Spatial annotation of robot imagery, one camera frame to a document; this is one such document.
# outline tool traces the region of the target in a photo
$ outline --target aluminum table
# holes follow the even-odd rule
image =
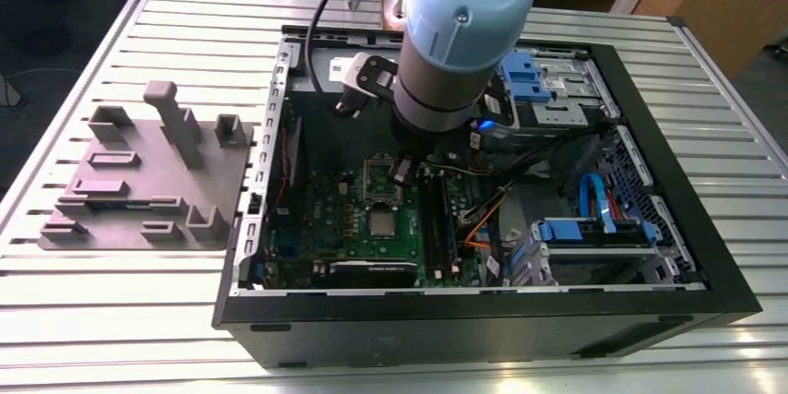
[[[43,251],[99,105],[180,86],[199,120],[258,125],[282,25],[319,0],[128,0],[0,204],[0,389],[80,392],[779,392],[788,386],[788,161],[687,29],[663,18],[535,10],[524,37],[616,46],[764,312],[623,359],[264,370],[211,328],[224,252]],[[376,29],[378,0],[323,25]]]

